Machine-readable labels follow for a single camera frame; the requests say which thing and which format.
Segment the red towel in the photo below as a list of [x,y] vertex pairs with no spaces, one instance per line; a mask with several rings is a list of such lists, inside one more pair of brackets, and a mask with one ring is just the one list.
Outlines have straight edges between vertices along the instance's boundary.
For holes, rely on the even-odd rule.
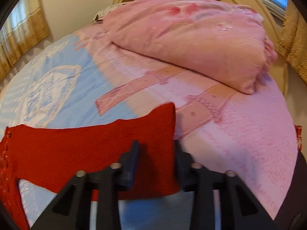
[[142,146],[135,185],[120,199],[166,196],[179,191],[174,178],[175,106],[107,125],[76,129],[6,128],[0,143],[0,198],[21,230],[29,229],[19,179],[58,193],[78,170],[94,172],[116,162],[133,140]]

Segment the black clamp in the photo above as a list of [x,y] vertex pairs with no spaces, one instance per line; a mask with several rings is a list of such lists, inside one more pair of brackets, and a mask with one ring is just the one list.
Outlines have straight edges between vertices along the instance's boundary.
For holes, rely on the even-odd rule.
[[218,173],[195,163],[175,140],[177,180],[186,192],[194,191],[190,230],[215,230],[213,190],[219,190],[221,230],[277,230],[272,218],[232,171]]
[[[221,230],[277,230],[257,198],[232,170],[210,171],[174,141],[176,177],[194,191],[190,230],[215,230],[213,190],[219,190]],[[96,230],[121,230],[118,191],[133,186],[140,146],[134,141],[117,163],[95,173],[78,171],[47,206],[31,230],[89,230],[92,191],[99,190]]]

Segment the pillow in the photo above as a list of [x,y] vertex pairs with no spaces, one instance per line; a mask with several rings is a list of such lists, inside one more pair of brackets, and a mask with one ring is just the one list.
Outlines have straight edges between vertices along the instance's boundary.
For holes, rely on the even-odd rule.
[[116,4],[112,4],[111,6],[106,7],[105,9],[99,11],[95,17],[93,18],[92,22],[99,22],[101,23],[103,21],[103,18],[110,13],[111,11],[113,11],[114,9],[117,9],[118,7],[127,4],[128,2],[122,2],[122,3],[116,3]]
[[116,45],[194,70],[245,94],[277,58],[248,6],[215,0],[136,0],[110,12],[103,29]]

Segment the pink bedspread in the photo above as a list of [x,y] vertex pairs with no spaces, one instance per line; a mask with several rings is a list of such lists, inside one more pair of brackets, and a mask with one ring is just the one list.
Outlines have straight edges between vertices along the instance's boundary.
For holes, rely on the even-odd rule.
[[110,12],[102,27],[119,47],[252,94],[277,58],[263,21],[248,6],[215,0],[136,0]]
[[275,81],[264,75],[253,95],[211,78],[124,50],[101,25],[76,32],[114,89],[97,98],[100,115],[120,102],[138,116],[172,101],[176,134],[186,151],[211,170],[235,170],[275,218],[297,158],[292,118]]

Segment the metal screw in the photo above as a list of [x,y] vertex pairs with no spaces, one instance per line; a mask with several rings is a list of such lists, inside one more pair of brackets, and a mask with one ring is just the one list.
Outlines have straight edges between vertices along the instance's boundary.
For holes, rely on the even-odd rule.
[[236,172],[234,172],[233,170],[227,170],[225,173],[229,177],[235,177],[237,175]]
[[191,165],[191,167],[192,167],[193,169],[199,170],[199,169],[201,169],[203,166],[202,166],[200,163],[193,163],[193,164]]
[[84,170],[79,170],[76,172],[77,177],[83,177],[86,175],[86,172]]
[[120,164],[120,163],[112,163],[112,164],[110,165],[110,168],[113,169],[113,170],[119,169],[119,168],[121,168],[121,167],[122,167],[122,164]]

